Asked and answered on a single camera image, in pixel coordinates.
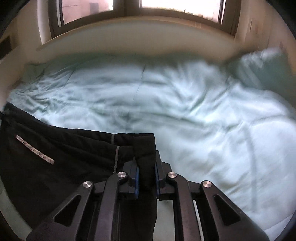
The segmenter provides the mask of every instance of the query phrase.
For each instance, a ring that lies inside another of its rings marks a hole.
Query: bed sheet
[[[59,127],[154,133],[173,171],[211,180],[275,240],[296,209],[294,81],[278,50],[223,65],[189,53],[88,53],[27,65],[8,101]],[[25,239],[30,227],[3,188],[0,209]],[[172,239],[172,204],[158,202],[154,240]]]

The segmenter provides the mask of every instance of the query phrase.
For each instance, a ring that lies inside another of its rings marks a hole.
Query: window pane
[[[64,24],[76,19],[113,10],[113,0],[60,0]]]
[[[142,0],[142,7],[185,12],[217,23],[220,2],[220,0]]]

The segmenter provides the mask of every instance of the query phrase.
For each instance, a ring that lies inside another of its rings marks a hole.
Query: silver screw
[[[177,176],[177,173],[175,173],[175,172],[168,173],[168,177],[170,177],[170,178],[175,178],[176,176]]]
[[[92,186],[92,183],[90,181],[86,181],[83,183],[84,188],[90,188]]]
[[[212,183],[210,181],[204,181],[202,183],[202,185],[205,187],[205,188],[210,188],[212,186]]]
[[[123,177],[126,177],[126,173],[125,172],[119,172],[117,174],[117,176],[120,177],[120,178],[123,178]]]

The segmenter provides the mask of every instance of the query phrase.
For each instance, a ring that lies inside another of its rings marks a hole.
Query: black fabric
[[[52,158],[50,164],[21,143]],[[153,134],[112,134],[47,125],[7,103],[0,129],[0,175],[9,198],[35,228],[84,181],[104,181],[135,157],[139,199],[124,203],[121,240],[152,240],[157,206]]]

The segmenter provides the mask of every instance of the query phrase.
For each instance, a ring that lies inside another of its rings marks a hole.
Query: dark rectangular object on wall
[[[11,51],[12,47],[10,37],[8,36],[0,43],[0,59],[4,58]]]

